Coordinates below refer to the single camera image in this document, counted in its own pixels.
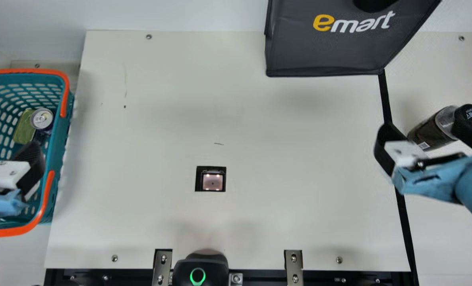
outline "metal screw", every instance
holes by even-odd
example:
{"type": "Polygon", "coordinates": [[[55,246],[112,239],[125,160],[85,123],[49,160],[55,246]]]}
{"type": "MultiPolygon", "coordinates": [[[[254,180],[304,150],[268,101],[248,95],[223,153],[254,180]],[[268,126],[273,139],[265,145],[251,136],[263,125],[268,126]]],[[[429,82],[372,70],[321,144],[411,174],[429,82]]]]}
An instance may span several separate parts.
{"type": "Polygon", "coordinates": [[[238,275],[233,275],[232,276],[232,282],[239,283],[240,281],[241,281],[241,279],[238,275]]]}

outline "black bottle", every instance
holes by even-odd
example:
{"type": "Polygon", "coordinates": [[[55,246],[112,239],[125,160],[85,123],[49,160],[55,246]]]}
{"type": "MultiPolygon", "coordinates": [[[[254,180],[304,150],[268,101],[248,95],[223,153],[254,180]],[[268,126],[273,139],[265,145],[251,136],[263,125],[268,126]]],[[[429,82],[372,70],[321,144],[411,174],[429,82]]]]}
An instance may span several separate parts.
{"type": "Polygon", "coordinates": [[[414,127],[407,134],[407,138],[418,144],[424,151],[434,150],[457,141],[458,138],[452,134],[455,113],[463,114],[464,119],[472,121],[472,104],[461,107],[450,105],[441,109],[432,117],[414,127]]]}

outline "can lid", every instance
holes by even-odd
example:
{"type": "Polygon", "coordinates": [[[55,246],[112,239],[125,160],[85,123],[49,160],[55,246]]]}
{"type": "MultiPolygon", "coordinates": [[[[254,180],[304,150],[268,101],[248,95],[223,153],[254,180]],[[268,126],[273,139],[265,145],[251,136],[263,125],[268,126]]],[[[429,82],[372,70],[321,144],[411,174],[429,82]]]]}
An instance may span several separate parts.
{"type": "Polygon", "coordinates": [[[472,121],[472,104],[465,104],[457,108],[455,117],[472,121]]]}
{"type": "Polygon", "coordinates": [[[35,110],[31,115],[31,125],[37,130],[46,129],[54,120],[54,114],[47,108],[35,110]]]}

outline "green light ring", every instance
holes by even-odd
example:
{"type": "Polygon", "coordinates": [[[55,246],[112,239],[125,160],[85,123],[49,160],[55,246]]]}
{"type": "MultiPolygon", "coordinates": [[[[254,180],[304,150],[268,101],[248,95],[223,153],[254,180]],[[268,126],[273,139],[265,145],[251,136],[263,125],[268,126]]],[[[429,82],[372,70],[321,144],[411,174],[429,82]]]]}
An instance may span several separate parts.
{"type": "Polygon", "coordinates": [[[193,286],[201,286],[204,282],[204,280],[206,279],[206,272],[204,272],[204,269],[203,268],[194,268],[194,270],[192,270],[192,272],[190,272],[190,282],[192,282],[192,285],[193,286]],[[203,272],[203,279],[200,281],[200,282],[196,282],[194,281],[194,277],[192,277],[192,275],[194,274],[194,271],[195,270],[200,270],[203,272]]]}

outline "barcode label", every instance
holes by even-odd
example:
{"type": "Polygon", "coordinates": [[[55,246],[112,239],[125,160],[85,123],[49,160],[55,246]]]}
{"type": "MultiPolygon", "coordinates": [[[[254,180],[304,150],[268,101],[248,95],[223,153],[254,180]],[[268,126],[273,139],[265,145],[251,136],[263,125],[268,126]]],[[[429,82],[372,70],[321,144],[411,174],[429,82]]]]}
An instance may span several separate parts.
{"type": "Polygon", "coordinates": [[[429,148],[430,145],[428,145],[426,142],[422,142],[422,143],[418,144],[418,147],[420,147],[422,150],[425,150],[425,149],[429,148]]]}

